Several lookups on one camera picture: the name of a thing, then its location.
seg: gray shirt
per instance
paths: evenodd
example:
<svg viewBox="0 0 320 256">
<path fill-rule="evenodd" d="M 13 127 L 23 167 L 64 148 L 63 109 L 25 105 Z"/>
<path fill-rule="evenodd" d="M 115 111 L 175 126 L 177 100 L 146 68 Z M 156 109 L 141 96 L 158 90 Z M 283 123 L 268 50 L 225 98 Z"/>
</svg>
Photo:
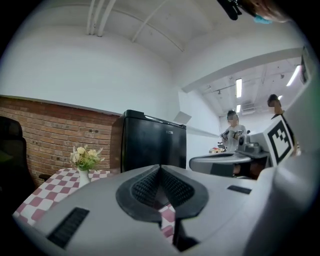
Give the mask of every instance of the gray shirt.
<svg viewBox="0 0 320 256">
<path fill-rule="evenodd" d="M 229 126 L 226 131 L 229 130 L 229 134 L 228 134 L 228 139 L 223 141 L 223 145 L 226 146 L 226 151 L 227 152 L 231 152 L 231 151 L 235 151 L 238 148 L 238 139 L 233 138 L 233 132 L 237 133 L 238 136 L 240 135 L 246 135 L 247 134 L 247 129 L 244 125 L 238 124 L 235 127 L 231 127 Z"/>
</svg>

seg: ceiling light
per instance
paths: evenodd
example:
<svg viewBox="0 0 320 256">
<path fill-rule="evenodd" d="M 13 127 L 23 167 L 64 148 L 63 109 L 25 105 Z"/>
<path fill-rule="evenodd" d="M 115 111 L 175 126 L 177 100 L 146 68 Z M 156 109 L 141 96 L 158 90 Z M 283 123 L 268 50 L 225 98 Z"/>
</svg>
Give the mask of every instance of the ceiling light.
<svg viewBox="0 0 320 256">
<path fill-rule="evenodd" d="M 296 66 L 295 71 L 294 71 L 293 75 L 291 76 L 291 78 L 290 78 L 290 80 L 289 80 L 289 82 L 288 82 L 288 84 L 286 86 L 290 86 L 293 83 L 293 81 L 295 80 L 295 78 L 298 75 L 299 71 L 300 71 L 300 65 Z"/>
<path fill-rule="evenodd" d="M 242 96 L 242 79 L 235 80 L 235 86 L 236 86 L 236 97 L 240 98 Z"/>
<path fill-rule="evenodd" d="M 241 105 L 236 105 L 236 112 L 239 113 L 241 109 Z"/>
</svg>

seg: black chair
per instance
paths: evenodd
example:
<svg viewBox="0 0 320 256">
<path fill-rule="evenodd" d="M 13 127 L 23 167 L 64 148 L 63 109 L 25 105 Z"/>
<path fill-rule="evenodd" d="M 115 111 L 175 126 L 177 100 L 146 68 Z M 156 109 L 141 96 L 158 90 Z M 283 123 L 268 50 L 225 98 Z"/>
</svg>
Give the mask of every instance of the black chair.
<svg viewBox="0 0 320 256">
<path fill-rule="evenodd" d="M 11 214 L 36 189 L 28 170 L 27 143 L 22 135 L 19 122 L 0 116 L 0 193 Z"/>
<path fill-rule="evenodd" d="M 0 137 L 22 137 L 22 128 L 18 121 L 0 116 Z"/>
</svg>

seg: white vase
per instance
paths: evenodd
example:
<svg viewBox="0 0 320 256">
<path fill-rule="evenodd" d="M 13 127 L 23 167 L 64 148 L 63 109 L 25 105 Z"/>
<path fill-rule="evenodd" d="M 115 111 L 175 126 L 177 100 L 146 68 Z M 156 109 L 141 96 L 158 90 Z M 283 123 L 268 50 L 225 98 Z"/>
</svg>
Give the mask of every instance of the white vase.
<svg viewBox="0 0 320 256">
<path fill-rule="evenodd" d="M 81 188 L 84 185 L 90 183 L 89 172 L 87 170 L 80 170 L 79 168 L 78 168 L 78 172 L 80 174 L 79 188 Z"/>
</svg>

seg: table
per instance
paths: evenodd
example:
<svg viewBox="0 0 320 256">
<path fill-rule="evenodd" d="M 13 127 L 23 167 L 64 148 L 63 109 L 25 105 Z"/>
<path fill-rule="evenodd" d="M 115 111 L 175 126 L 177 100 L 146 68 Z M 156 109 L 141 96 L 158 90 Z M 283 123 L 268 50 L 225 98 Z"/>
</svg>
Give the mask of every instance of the table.
<svg viewBox="0 0 320 256">
<path fill-rule="evenodd" d="M 110 171 L 90 171 L 91 182 L 107 178 Z M 72 168 L 57 171 L 38 187 L 13 213 L 13 216 L 33 226 L 46 211 L 79 188 L 79 173 Z M 161 230 L 169 242 L 172 242 L 175 225 L 175 209 L 169 204 L 160 209 L 162 216 Z"/>
</svg>

